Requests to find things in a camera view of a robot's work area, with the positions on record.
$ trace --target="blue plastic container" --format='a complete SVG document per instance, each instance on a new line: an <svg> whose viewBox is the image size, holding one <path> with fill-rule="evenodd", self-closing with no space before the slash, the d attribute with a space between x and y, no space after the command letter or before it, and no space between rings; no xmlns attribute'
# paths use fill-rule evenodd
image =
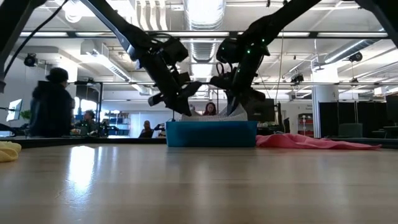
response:
<svg viewBox="0 0 398 224"><path fill-rule="evenodd" d="M255 121L179 121L166 123L168 147L254 147Z"/></svg>

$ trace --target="pink cloth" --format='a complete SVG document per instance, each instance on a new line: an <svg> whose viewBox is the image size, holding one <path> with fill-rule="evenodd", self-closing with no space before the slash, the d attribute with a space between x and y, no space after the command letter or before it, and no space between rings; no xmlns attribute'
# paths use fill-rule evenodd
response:
<svg viewBox="0 0 398 224"><path fill-rule="evenodd" d="M365 144L345 141L332 141L329 139L314 139L300 134L272 134L270 136L256 136L257 147L277 147L289 149L360 149L376 150L381 146L368 146Z"/></svg>

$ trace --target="wooden table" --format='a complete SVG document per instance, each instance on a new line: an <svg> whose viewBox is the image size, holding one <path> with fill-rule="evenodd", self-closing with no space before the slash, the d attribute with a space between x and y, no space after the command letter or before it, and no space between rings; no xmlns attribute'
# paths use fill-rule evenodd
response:
<svg viewBox="0 0 398 224"><path fill-rule="evenodd" d="M0 164L0 223L396 223L398 152L26 149Z"/></svg>

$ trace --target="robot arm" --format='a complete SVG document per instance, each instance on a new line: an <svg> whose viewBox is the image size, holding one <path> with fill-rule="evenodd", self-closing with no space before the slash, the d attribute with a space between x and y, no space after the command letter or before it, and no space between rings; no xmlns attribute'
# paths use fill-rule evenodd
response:
<svg viewBox="0 0 398 224"><path fill-rule="evenodd" d="M122 47L132 60L138 60L145 68L160 93L149 98L149 104L156 105L164 101L166 107L178 113L191 115L188 97L195 94L201 83L194 82L182 88L189 76L180 75L175 67L188 56L187 49L178 39L170 37L162 43L147 35L140 28L127 23L105 0L81 0L119 39ZM224 88L228 96L228 113L247 98L265 98L264 94L251 88L251 83L262 58L269 55L267 45L289 23L321 0L291 0L277 12L253 22L237 39L226 39L217 51L217 59L223 63L239 63L228 75L214 77L211 84ZM0 93L4 91L4 64L19 38L33 10L46 0L4 0L0 6L2 26L0 40ZM398 14L393 1L356 0L363 8L370 10L379 19L391 39L398 45Z"/></svg>
<svg viewBox="0 0 398 224"><path fill-rule="evenodd" d="M222 77L213 77L210 83L225 89L228 97L227 113L231 114L239 103L248 99L265 99L265 94L253 90L251 83L263 56L269 56L267 45L282 29L308 11L321 0L291 0L277 12L253 22L236 39L225 39L218 48L217 60L222 63L239 63L236 68ZM373 12L393 42L398 46L398 15L394 12L393 1L356 0L363 8Z"/></svg>
<svg viewBox="0 0 398 224"><path fill-rule="evenodd" d="M13 0L4 0L0 7L2 21L10 20L15 24L7 26L0 41L0 92L4 90L4 64L12 47L16 43L23 27L33 10L45 3L45 0L21 0L21 4L13 4ZM160 93L149 98L151 106L164 101L166 107L178 113L191 115L188 97L199 89L201 83L194 82L182 88L189 75L178 73L175 64L188 57L188 50L176 38L169 37L166 42L160 42L146 34L140 28L126 22L105 0L81 0L118 38L123 49L131 60L137 60L155 82Z"/></svg>

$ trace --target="person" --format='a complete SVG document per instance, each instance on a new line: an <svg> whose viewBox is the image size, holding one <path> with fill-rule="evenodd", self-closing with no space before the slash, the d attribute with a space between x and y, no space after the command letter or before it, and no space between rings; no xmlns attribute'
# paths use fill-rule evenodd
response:
<svg viewBox="0 0 398 224"><path fill-rule="evenodd" d="M94 119L94 111L88 110L83 115L83 121L77 122L75 127L76 129L80 129L80 134L92 134L93 132L98 130Z"/></svg>
<svg viewBox="0 0 398 224"><path fill-rule="evenodd" d="M206 104L206 110L203 115L205 116L214 116L217 114L216 105L213 102L208 102Z"/></svg>
<svg viewBox="0 0 398 224"><path fill-rule="evenodd" d="M150 122L144 121L144 129L141 131L141 134L138 138L152 138L154 134L154 130L150 128Z"/></svg>
<svg viewBox="0 0 398 224"><path fill-rule="evenodd" d="M29 135L45 138L69 135L73 102L66 91L68 72L53 68L45 78L48 81L39 81L32 93Z"/></svg>

